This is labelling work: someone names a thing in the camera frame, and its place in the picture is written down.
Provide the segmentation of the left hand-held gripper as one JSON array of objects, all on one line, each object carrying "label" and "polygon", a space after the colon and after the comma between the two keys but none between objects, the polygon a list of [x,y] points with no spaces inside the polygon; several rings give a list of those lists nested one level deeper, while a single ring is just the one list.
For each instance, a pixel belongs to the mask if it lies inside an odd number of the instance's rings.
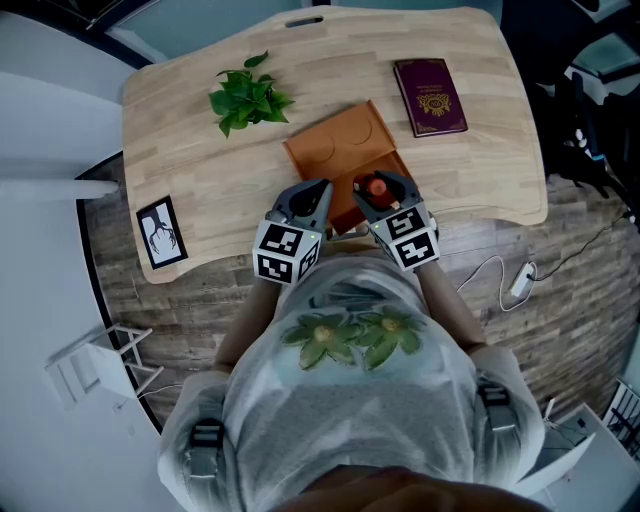
[{"label": "left hand-held gripper", "polygon": [[303,280],[317,263],[333,195],[328,179],[285,189],[261,220],[252,249],[257,278],[283,285]]}]

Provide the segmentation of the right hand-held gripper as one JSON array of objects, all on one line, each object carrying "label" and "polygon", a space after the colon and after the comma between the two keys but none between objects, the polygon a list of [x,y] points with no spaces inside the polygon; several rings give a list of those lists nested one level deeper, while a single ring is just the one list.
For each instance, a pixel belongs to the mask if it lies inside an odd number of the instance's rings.
[{"label": "right hand-held gripper", "polygon": [[[374,172],[383,182],[353,184],[352,197],[382,250],[402,271],[438,260],[436,229],[414,181],[390,171]],[[382,218],[384,184],[401,209]]]}]

